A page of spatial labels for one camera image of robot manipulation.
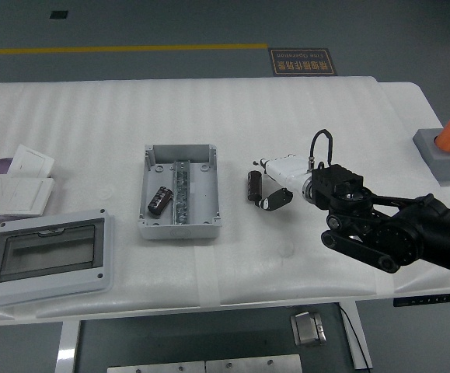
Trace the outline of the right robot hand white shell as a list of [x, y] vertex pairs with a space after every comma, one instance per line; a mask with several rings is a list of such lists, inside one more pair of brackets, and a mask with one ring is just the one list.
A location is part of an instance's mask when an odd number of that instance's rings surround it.
[[[288, 155], [278, 159], [261, 159], [253, 163], [263, 168], [263, 173], [257, 170], [248, 174], [247, 198], [264, 211], [275, 211], [289, 204], [298, 193], [302, 198], [312, 203], [311, 185], [312, 171], [309, 162], [297, 155]], [[268, 176], [281, 188], [268, 197], [262, 197], [262, 176]]]

